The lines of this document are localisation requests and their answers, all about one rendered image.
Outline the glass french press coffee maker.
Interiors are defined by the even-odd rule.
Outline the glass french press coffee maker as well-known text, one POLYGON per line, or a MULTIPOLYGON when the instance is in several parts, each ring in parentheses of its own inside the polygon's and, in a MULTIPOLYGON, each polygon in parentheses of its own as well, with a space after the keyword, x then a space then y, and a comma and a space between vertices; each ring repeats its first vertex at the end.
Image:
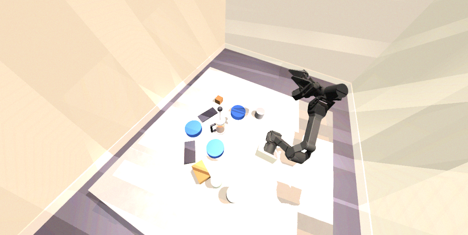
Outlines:
MULTIPOLYGON (((218 107, 218 111, 222 111, 222 107, 218 107)), ((215 123, 210 125, 210 130, 211 132, 216 132, 218 135, 222 135, 225 133, 226 128, 225 128, 225 117, 221 115, 216 116, 215 118, 215 123), (215 129, 213 130, 213 126, 215 125, 215 129)))

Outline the blue short cylinder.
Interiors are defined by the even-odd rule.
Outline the blue short cylinder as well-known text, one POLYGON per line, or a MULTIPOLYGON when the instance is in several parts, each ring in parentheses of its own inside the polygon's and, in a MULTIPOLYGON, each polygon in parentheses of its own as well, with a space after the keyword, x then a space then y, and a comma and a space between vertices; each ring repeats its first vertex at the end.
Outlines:
POLYGON ((186 135, 189 136, 190 138, 195 138, 199 136, 202 132, 201 123, 199 121, 192 120, 186 123, 184 127, 184 131, 186 132, 186 135))
POLYGON ((245 116, 245 108, 241 105, 235 105, 231 108, 231 117, 236 120, 241 120, 245 116))
POLYGON ((224 153, 224 144, 219 139, 210 140, 206 145, 206 151, 209 157, 217 159, 224 153))

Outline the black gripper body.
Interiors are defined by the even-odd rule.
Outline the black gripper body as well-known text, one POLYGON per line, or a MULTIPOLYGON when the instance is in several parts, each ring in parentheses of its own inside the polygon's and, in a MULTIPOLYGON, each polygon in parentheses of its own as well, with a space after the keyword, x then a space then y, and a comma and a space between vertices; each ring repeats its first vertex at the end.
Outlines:
POLYGON ((308 79, 307 77, 309 76, 309 73, 305 69, 303 70, 305 72, 300 78, 310 80, 312 84, 306 90, 303 91, 302 96, 305 98, 309 98, 310 96, 316 96, 321 92, 322 86, 319 84, 319 82, 314 81, 312 77, 308 79))

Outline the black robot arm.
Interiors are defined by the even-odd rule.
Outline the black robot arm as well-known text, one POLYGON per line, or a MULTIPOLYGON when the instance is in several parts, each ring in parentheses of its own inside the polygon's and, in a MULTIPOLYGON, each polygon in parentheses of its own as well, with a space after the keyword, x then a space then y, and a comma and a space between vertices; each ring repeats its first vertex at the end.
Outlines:
POLYGON ((321 92, 314 96, 316 98, 308 104, 309 120, 303 141, 299 144, 290 146, 282 139, 282 135, 279 132, 272 130, 267 133, 267 143, 264 146, 264 151, 274 156, 274 152, 277 146, 279 146, 283 151, 285 151, 285 156, 288 160, 303 164, 310 158, 312 152, 316 150, 315 144, 320 123, 326 116, 326 112, 335 104, 335 100, 340 101, 347 95, 348 87, 345 84, 335 84, 327 86, 326 88, 322 86, 321 92), (302 152, 304 149, 306 152, 302 152))

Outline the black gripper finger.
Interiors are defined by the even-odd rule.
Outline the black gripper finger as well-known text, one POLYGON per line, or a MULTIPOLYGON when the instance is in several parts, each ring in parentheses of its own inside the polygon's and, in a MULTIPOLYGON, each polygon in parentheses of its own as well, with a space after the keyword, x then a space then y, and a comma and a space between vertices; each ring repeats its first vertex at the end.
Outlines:
POLYGON ((304 70, 298 70, 298 69, 289 69, 289 72, 296 77, 301 77, 304 74, 304 70))
POLYGON ((303 91, 306 90, 312 84, 310 80, 296 76, 292 76, 291 79, 299 86, 300 93, 303 93, 303 91))

